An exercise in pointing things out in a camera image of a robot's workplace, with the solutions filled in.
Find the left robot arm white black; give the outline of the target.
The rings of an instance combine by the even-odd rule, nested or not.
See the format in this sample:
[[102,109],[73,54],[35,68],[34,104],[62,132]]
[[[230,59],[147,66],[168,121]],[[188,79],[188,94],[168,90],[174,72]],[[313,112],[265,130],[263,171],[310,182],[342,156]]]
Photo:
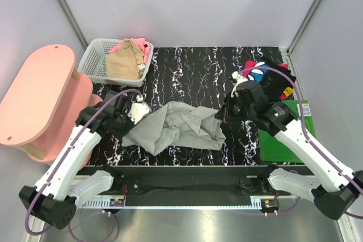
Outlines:
[[71,135],[50,168],[34,186],[24,186],[19,198],[27,212],[24,226],[28,234],[38,236],[29,226],[31,216],[59,230],[71,222],[76,210],[100,193],[126,192],[123,173],[110,166],[99,167],[90,177],[72,185],[86,156],[108,133],[121,137],[130,132],[151,112],[139,90],[109,92],[108,100],[82,109]]

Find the grey t shirt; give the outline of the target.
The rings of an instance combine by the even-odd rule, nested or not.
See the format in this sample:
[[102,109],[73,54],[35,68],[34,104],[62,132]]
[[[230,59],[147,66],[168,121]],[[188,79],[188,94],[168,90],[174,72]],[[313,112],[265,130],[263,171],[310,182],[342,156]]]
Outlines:
[[140,146],[156,156],[170,146],[220,150],[226,139],[218,110],[171,101],[148,115],[122,138],[123,147]]

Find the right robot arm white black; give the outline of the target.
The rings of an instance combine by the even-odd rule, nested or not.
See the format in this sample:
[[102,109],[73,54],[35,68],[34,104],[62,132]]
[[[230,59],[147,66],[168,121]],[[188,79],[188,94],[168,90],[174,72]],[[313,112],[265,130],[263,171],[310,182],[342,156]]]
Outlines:
[[259,191],[294,194],[314,203],[326,217],[340,219],[362,195],[362,171],[355,172],[334,157],[306,130],[302,116],[283,102],[271,102],[258,82],[240,78],[233,85],[216,117],[227,123],[252,121],[289,148],[314,174],[309,178],[270,166],[257,181]]

